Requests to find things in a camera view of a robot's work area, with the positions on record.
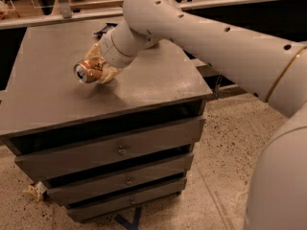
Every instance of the white robotic arm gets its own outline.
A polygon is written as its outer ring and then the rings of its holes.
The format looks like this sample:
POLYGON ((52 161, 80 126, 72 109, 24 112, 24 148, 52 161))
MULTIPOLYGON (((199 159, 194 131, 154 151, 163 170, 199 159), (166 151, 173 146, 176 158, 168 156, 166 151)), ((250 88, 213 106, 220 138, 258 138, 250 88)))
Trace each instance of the white robotic arm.
POLYGON ((125 19, 100 41, 109 65, 126 67, 166 38, 286 116, 296 113, 258 160, 245 229, 307 229, 305 45, 191 15, 174 0, 125 0, 123 10, 125 19))

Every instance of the desk with drawers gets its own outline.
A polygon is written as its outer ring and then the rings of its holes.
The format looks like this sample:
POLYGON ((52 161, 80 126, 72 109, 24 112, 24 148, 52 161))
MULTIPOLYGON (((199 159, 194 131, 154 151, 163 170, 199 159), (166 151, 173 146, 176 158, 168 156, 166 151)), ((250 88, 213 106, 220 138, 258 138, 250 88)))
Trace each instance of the desk with drawers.
POLYGON ((92 34, 118 19, 28 28, 0 96, 16 165, 77 221, 181 192, 211 93, 166 40, 105 85, 79 83, 92 34))

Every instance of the drawer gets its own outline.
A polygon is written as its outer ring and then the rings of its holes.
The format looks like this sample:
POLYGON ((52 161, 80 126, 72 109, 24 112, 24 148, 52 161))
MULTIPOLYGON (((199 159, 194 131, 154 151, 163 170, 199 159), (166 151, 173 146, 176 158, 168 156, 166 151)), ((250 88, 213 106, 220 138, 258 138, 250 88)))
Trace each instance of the drawer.
POLYGON ((50 189, 47 194, 59 206, 68 205, 114 191, 126 190, 173 174, 185 173, 190 170, 192 160, 192 153, 162 159, 129 170, 119 171, 116 174, 105 174, 50 189))
POLYGON ((93 202, 78 208, 69 209, 68 216, 75 221, 91 219, 99 215, 111 213, 120 209, 144 203, 149 200, 180 192, 185 188, 186 178, 171 180, 167 183, 152 186, 143 191, 122 195, 109 200, 93 202))
POLYGON ((108 140, 90 140, 69 147, 18 156, 15 163, 33 181, 44 181, 161 150, 194 144, 201 138, 203 123, 200 116, 152 126, 108 140))

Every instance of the concrete floor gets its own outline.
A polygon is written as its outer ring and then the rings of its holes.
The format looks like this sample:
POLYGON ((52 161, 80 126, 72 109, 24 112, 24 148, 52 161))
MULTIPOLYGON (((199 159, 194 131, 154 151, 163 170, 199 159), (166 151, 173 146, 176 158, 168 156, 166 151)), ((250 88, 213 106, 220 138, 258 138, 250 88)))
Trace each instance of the concrete floor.
POLYGON ((35 203, 21 194, 30 179, 1 146, 0 229, 242 229, 255 162, 286 118, 250 94, 233 96, 236 92, 242 91, 226 88, 220 99, 207 104, 206 124, 195 145, 186 189, 138 208, 140 218, 136 214, 134 224, 135 208, 77 223, 50 199, 35 203))

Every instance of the black screw hole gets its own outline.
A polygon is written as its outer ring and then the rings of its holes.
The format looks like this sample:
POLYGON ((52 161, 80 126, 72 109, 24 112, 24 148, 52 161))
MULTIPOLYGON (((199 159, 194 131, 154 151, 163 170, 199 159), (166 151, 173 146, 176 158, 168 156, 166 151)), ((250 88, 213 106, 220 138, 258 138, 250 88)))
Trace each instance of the black screw hole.
POLYGON ((292 47, 292 46, 291 46, 290 44, 287 44, 287 45, 284 46, 284 49, 285 49, 285 50, 290 50, 291 47, 292 47))

